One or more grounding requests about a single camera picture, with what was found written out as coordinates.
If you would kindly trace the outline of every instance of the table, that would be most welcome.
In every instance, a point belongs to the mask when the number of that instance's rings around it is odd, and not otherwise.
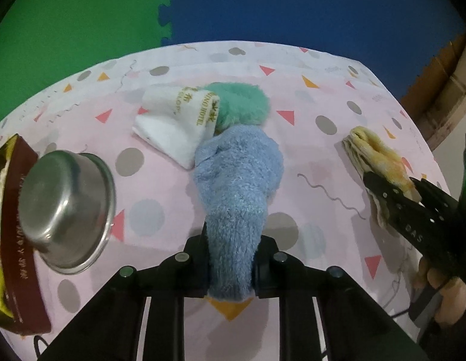
[[[157,265],[199,233],[205,212],[190,173],[131,127],[144,112],[145,86],[217,81],[258,84],[271,99],[263,129],[279,144],[285,172],[264,233],[309,266],[343,267],[388,313],[408,306],[405,279],[418,254],[375,224],[340,142],[351,128],[367,126],[407,159],[410,176],[444,189],[446,183],[420,132],[378,78],[358,61],[306,48],[236,41],[174,45],[78,72],[0,123],[0,145],[19,132],[40,155],[55,149],[95,153],[116,182],[112,236],[89,269],[64,276],[35,257],[53,326],[42,335],[47,343],[121,266]],[[397,322],[417,335],[407,316]],[[32,336],[4,336],[22,360],[36,359]],[[278,359],[278,301],[254,299],[229,322],[208,301],[185,300],[185,353],[187,360]]]

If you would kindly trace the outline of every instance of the yellow and white towel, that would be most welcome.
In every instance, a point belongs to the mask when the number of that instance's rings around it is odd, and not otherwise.
[[[133,131],[183,168],[193,168],[196,148],[215,132],[219,97],[192,87],[152,85],[142,107],[148,112],[136,117]]]
[[[357,126],[343,139],[342,144],[361,178],[365,172],[372,171],[401,189],[405,197],[415,202],[421,200],[414,183],[407,175],[401,157],[393,149],[387,147],[376,133]],[[378,224],[381,228],[387,229],[388,208],[385,202],[379,201],[371,191],[368,189],[367,191],[375,202]]]

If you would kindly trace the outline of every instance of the blue foam mat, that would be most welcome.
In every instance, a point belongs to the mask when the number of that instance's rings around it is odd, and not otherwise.
[[[363,62],[400,99],[466,26],[448,0],[171,0],[164,45],[247,40],[311,48]]]

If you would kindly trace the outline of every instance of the white cloth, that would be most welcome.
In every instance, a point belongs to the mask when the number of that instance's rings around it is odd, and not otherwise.
[[[219,97],[191,87],[152,85],[146,89],[133,131],[185,169],[194,167],[196,148],[215,132]]]

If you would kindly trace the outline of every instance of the green foam mat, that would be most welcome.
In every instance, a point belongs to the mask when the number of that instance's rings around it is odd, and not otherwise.
[[[56,81],[159,47],[169,0],[16,0],[0,23],[0,120]]]

